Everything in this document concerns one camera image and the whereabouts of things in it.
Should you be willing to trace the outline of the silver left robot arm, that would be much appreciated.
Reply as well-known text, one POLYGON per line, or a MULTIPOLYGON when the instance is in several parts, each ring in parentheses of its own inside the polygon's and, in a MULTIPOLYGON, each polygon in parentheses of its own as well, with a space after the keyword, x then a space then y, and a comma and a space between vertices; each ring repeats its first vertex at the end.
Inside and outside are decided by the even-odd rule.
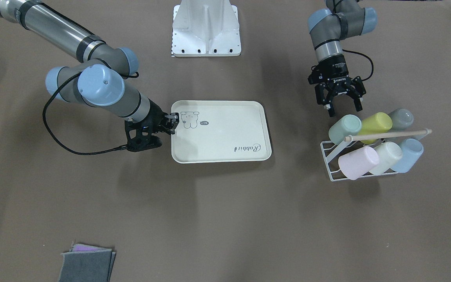
POLYGON ((334 117, 334 98, 346 95, 353 100, 356 111, 361 111, 366 94, 364 78, 349 75, 341 41, 372 32, 378 20, 374 8, 360 7, 357 0, 326 0, 325 5, 308 18, 308 30, 318 60, 308 82, 315 88, 317 103, 334 117))

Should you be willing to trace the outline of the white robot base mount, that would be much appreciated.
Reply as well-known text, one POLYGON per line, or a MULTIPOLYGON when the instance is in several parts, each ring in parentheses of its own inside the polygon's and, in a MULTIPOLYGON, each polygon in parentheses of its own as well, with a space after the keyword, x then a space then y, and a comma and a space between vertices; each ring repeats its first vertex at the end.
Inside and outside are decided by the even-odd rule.
POLYGON ((171 55, 227 57, 242 53, 238 8, 229 0, 183 0, 173 8, 171 55))

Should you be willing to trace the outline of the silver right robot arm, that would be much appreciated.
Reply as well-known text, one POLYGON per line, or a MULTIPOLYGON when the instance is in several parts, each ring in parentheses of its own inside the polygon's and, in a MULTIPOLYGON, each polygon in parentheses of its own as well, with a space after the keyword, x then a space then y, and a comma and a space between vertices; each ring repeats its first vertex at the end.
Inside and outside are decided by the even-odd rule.
POLYGON ((0 0, 0 18, 34 32, 79 61, 78 66, 48 72, 45 85, 50 95, 105 109, 149 134, 175 133, 179 115, 163 112, 125 81, 139 70, 131 49, 109 46, 40 0, 0 0))

